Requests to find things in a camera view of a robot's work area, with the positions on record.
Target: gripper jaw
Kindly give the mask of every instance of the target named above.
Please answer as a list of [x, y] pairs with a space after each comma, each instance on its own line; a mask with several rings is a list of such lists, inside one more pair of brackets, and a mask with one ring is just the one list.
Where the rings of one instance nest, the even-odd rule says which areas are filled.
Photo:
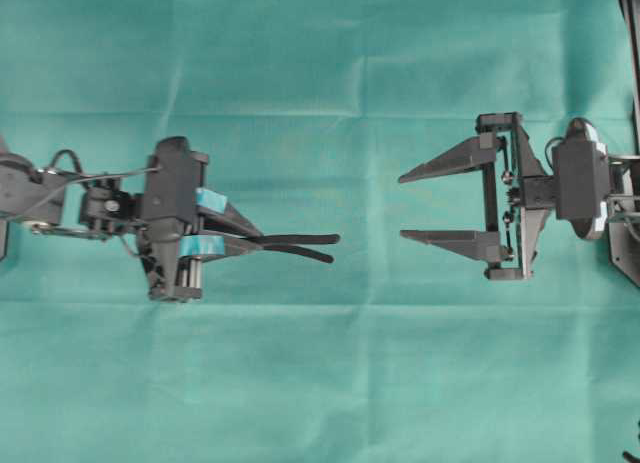
[[[553, 178], [544, 171], [529, 145], [519, 113], [492, 113], [476, 120], [477, 136], [468, 138], [433, 160], [399, 178], [407, 183], [425, 178], [482, 172], [486, 231], [415, 231], [403, 230], [401, 236], [439, 246], [461, 256], [487, 264], [485, 276], [490, 280], [521, 280], [533, 275], [532, 262], [544, 223], [553, 207]], [[505, 170], [502, 182], [508, 192], [509, 211], [502, 220], [506, 225], [506, 245], [501, 244], [498, 217], [495, 165], [503, 152]], [[516, 248], [512, 248], [509, 226], [516, 227]], [[505, 262], [517, 266], [503, 268]]]
[[407, 239], [439, 246], [472, 260], [500, 263], [509, 259], [508, 249], [500, 245], [497, 231], [419, 231], [402, 230]]
[[497, 152], [502, 144], [502, 140], [493, 133], [482, 133], [468, 138], [433, 160], [402, 175], [398, 178], [398, 183], [478, 170], [482, 165], [496, 161]]

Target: cable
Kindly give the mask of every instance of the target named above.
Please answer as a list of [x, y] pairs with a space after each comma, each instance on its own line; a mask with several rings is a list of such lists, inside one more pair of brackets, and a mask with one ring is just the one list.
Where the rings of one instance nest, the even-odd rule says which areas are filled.
[[[73, 169], [75, 170], [75, 172], [78, 173], [79, 175], [84, 175], [84, 171], [82, 170], [82, 164], [80, 163], [80, 158], [78, 157], [78, 154], [75, 151], [68, 150], [68, 149], [57, 151], [56, 154], [53, 155], [53, 157], [51, 158], [51, 162], [45, 169], [56, 168], [56, 164], [58, 163], [58, 160], [64, 155], [67, 155], [71, 159], [71, 163], [73, 165]], [[85, 190], [89, 189], [89, 183], [87, 182], [82, 183], [82, 186]]]
[[634, 228], [633, 226], [633, 222], [631, 221], [631, 218], [629, 218], [628, 216], [626, 216], [624, 218], [624, 222], [627, 225], [627, 229], [629, 230], [629, 234], [631, 235], [631, 237], [636, 240], [638, 243], [640, 243], [640, 234], [638, 233], [638, 231]]
[[139, 170], [128, 171], [126, 173], [111, 173], [111, 174], [105, 173], [104, 175], [83, 176], [83, 177], [76, 178], [76, 179], [73, 179], [73, 180], [68, 180], [68, 181], [64, 182], [62, 185], [60, 185], [60, 186], [54, 188], [53, 190], [51, 190], [47, 196], [42, 198], [40, 201], [37, 201], [36, 203], [31, 205], [29, 208], [23, 210], [21, 213], [19, 213], [17, 215], [13, 215], [13, 216], [10, 216], [8, 218], [4, 218], [4, 220], [5, 221], [13, 221], [13, 220], [17, 220], [19, 218], [22, 218], [27, 213], [35, 210], [36, 208], [44, 205], [45, 203], [48, 203], [49, 201], [51, 201], [53, 198], [55, 198], [55, 196], [58, 193], [60, 193], [62, 190], [64, 190], [67, 186], [73, 185], [75, 183], [88, 183], [90, 181], [100, 181], [100, 180], [119, 180], [119, 179], [123, 179], [123, 178], [129, 178], [130, 176], [137, 176], [137, 175], [141, 175], [143, 173], [150, 173], [152, 171], [158, 171], [159, 169], [160, 169], [159, 167], [141, 168]]
[[556, 144], [559, 144], [563, 141], [564, 138], [562, 138], [561, 136], [556, 136], [555, 138], [551, 138], [544, 147], [544, 157], [547, 159], [547, 165], [549, 165], [549, 168], [551, 168], [552, 171], [553, 163], [551, 163], [551, 160], [549, 159], [549, 148], [552, 148]]

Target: robotic arm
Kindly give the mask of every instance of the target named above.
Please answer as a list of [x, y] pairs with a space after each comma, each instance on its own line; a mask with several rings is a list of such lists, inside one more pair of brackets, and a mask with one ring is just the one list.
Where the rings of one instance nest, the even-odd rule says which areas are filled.
[[[68, 155], [74, 171], [56, 168]], [[0, 154], [0, 247], [6, 254], [8, 225], [17, 221], [33, 233], [85, 239], [122, 239], [129, 254], [140, 258], [154, 300], [187, 301], [202, 297], [202, 265], [254, 251], [276, 251], [332, 263], [324, 253], [299, 245], [328, 245], [338, 235], [265, 236], [242, 216], [227, 197], [204, 187], [209, 158], [191, 151], [186, 138], [160, 141], [146, 168], [121, 174], [86, 175], [70, 150], [37, 169], [20, 155]], [[124, 178], [146, 175], [142, 194], [120, 188]], [[78, 221], [86, 228], [60, 226], [65, 189], [82, 184]], [[124, 236], [135, 236], [137, 250]]]

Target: black plastic part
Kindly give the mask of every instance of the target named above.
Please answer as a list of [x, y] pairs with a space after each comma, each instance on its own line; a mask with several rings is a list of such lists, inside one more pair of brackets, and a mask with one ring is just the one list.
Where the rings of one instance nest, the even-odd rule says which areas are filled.
[[522, 124], [522, 115], [511, 113], [485, 113], [476, 118], [476, 133], [502, 133]]
[[522, 203], [530, 209], [553, 209], [556, 206], [556, 183], [553, 176], [523, 178]]
[[598, 218], [602, 201], [611, 193], [608, 158], [587, 139], [586, 124], [574, 119], [564, 141], [553, 148], [559, 220]]
[[197, 215], [196, 189], [203, 181], [206, 164], [194, 158], [186, 138], [175, 136], [156, 145], [150, 166], [159, 170], [147, 174], [140, 218], [177, 218], [193, 224]]
[[304, 248], [302, 246], [295, 245], [265, 245], [262, 247], [264, 251], [277, 251], [279, 253], [290, 253], [292, 255], [303, 256], [312, 260], [320, 261], [322, 263], [333, 263], [333, 256], [321, 253], [316, 250]]
[[438, 246], [472, 260], [500, 263], [506, 259], [505, 249], [500, 246], [500, 233], [497, 231], [402, 230], [400, 234], [404, 238]]
[[91, 230], [113, 234], [134, 218], [135, 200], [120, 191], [119, 180], [94, 182], [82, 196], [78, 222]]
[[0, 214], [4, 217], [15, 217], [21, 221], [38, 221], [49, 225], [59, 225], [62, 218], [65, 190], [60, 191], [49, 202], [27, 211], [52, 190], [64, 185], [64, 176], [44, 172], [41, 183], [32, 181], [24, 169], [6, 166], [0, 163]]
[[9, 222], [0, 221], [0, 261], [7, 257], [9, 249]]
[[398, 183], [478, 170], [482, 165], [496, 161], [496, 154], [501, 146], [501, 140], [492, 133], [474, 136], [402, 175], [398, 178]]
[[340, 235], [269, 235], [246, 239], [260, 245], [335, 245]]
[[222, 214], [203, 207], [198, 207], [198, 213], [204, 217], [203, 229], [205, 230], [240, 236], [262, 236], [262, 232], [242, 216], [231, 203], [227, 203]]

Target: parallel jaw gripper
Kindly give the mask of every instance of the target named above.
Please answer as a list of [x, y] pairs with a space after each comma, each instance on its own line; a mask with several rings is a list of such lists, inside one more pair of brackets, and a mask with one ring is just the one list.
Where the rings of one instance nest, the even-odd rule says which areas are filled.
[[[564, 138], [550, 142], [557, 143], [553, 147], [553, 163], [550, 162], [554, 175], [548, 175], [534, 156], [520, 114], [480, 115], [476, 123], [477, 136], [401, 176], [399, 183], [482, 172], [484, 231], [404, 230], [403, 237], [484, 261], [485, 276], [490, 280], [523, 280], [533, 275], [538, 237], [553, 210], [558, 219], [570, 221], [575, 233], [583, 239], [599, 238], [605, 223], [619, 213], [611, 203], [623, 190], [612, 183], [612, 175], [616, 171], [624, 173], [635, 160], [616, 157], [616, 161], [624, 160], [627, 168], [616, 170], [621, 167], [614, 165], [613, 160], [610, 168], [606, 147], [587, 120], [575, 118]], [[509, 209], [501, 218], [506, 227], [504, 244], [496, 196], [495, 165], [499, 152], [504, 157], [501, 181], [508, 187]], [[627, 192], [631, 196], [626, 197], [633, 199], [632, 189], [627, 188]], [[511, 234], [512, 225], [515, 238]]]

